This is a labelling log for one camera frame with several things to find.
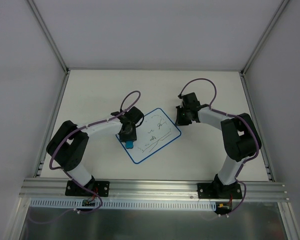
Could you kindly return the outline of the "blue foam whiteboard eraser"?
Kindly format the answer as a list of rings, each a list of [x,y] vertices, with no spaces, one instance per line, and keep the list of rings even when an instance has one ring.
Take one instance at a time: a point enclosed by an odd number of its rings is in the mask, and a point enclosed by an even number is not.
[[[133,142],[133,141],[127,141],[127,142],[125,143],[125,147],[126,147],[127,149],[132,149],[132,148],[134,147],[134,142]]]

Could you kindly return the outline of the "blue-framed small whiteboard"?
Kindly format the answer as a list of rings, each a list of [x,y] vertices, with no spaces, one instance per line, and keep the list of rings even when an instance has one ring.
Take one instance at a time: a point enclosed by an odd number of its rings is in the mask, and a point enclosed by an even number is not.
[[[133,142],[133,148],[127,148],[124,142],[121,146],[137,165],[181,135],[182,132],[170,117],[161,108],[156,108],[144,116],[142,125],[136,129],[137,140]]]

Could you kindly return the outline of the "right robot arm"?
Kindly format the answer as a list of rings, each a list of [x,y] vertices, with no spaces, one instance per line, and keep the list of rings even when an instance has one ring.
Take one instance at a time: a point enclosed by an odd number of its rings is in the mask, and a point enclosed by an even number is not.
[[[221,170],[210,184],[197,184],[200,199],[241,199],[237,180],[245,162],[259,153],[261,139],[247,113],[232,115],[200,104],[194,92],[179,94],[181,104],[176,107],[177,126],[188,126],[193,122],[210,125],[222,133],[226,158]]]

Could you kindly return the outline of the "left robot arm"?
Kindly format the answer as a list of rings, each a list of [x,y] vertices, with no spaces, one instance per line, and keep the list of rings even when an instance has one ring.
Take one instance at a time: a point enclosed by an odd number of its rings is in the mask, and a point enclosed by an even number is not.
[[[65,195],[75,197],[106,197],[109,183],[96,181],[85,168],[82,159],[92,135],[118,136],[128,149],[134,147],[137,140],[137,128],[143,123],[145,115],[135,106],[128,111],[111,113],[109,119],[79,126],[70,120],[62,123],[46,147],[51,162],[57,162],[70,180]]]

